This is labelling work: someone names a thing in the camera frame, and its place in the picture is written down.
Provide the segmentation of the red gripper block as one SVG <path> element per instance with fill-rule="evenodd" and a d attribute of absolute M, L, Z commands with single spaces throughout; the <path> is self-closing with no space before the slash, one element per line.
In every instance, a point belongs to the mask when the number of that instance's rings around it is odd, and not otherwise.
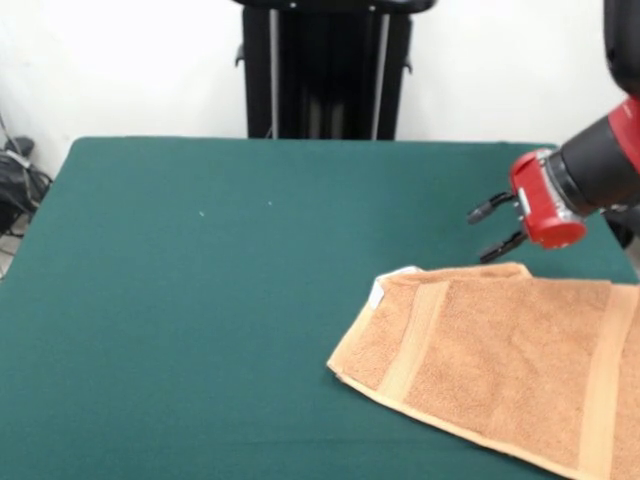
<path fill-rule="evenodd" d="M 544 148 L 521 156 L 510 169 L 514 193 L 495 194 L 467 214 L 467 223 L 477 224 L 499 206 L 512 202 L 515 195 L 520 206 L 525 232 L 518 230 L 485 249 L 479 255 L 482 264 L 503 257 L 528 238 L 544 249 L 559 249 L 575 244 L 586 235 L 584 220 L 568 207 L 551 180 L 548 168 L 551 154 L 550 149 Z"/>

